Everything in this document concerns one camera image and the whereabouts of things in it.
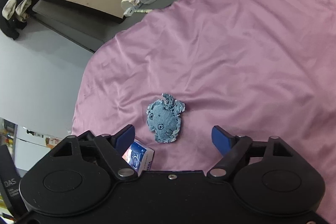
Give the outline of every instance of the pink satin cloth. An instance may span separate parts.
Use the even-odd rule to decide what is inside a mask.
[[[147,106],[185,103],[174,143],[154,141]],[[208,171],[219,125],[277,135],[323,176],[318,213],[336,224],[336,0],[178,0],[103,45],[89,61],[73,134],[133,124],[153,170]]]

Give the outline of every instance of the screw head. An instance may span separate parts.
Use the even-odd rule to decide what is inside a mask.
[[[171,180],[177,179],[177,175],[169,175],[168,178],[171,179]]]
[[[130,177],[134,174],[134,170],[131,168],[123,168],[118,171],[118,175],[122,178]]]
[[[223,177],[226,175],[226,170],[221,169],[221,168],[215,168],[210,170],[210,175],[212,175],[213,177]]]

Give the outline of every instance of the blue fabric doll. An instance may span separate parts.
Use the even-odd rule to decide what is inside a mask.
[[[171,143],[176,141],[180,131],[180,113],[185,110],[185,105],[170,94],[163,93],[162,96],[165,100],[157,100],[147,107],[147,124],[151,131],[155,131],[155,141]]]

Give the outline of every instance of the small box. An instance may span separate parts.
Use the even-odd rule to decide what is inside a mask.
[[[140,175],[142,171],[150,170],[154,157],[154,150],[134,141],[123,155],[123,159]]]

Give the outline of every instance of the white floor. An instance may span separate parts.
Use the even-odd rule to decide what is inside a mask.
[[[16,41],[0,32],[0,117],[62,138],[92,53],[33,19],[19,32]]]

